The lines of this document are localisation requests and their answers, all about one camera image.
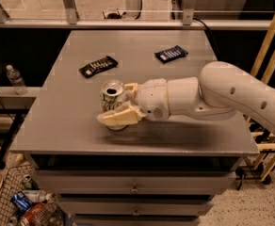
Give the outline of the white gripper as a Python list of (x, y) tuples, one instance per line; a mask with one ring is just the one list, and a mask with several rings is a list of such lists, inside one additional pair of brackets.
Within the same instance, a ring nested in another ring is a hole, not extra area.
[(167, 81), (154, 79), (140, 85), (128, 83), (124, 85), (128, 99), (114, 110), (97, 116), (98, 122), (105, 126), (125, 126), (139, 123), (146, 117), (149, 121), (163, 121), (169, 116), (167, 100)]

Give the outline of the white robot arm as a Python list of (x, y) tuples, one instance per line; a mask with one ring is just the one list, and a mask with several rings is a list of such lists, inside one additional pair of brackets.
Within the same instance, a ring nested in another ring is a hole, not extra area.
[(227, 120), (239, 111), (275, 135), (275, 89), (230, 63), (213, 61), (197, 77), (130, 83), (121, 91), (125, 99), (97, 116), (107, 127), (143, 119), (163, 121), (175, 115)]

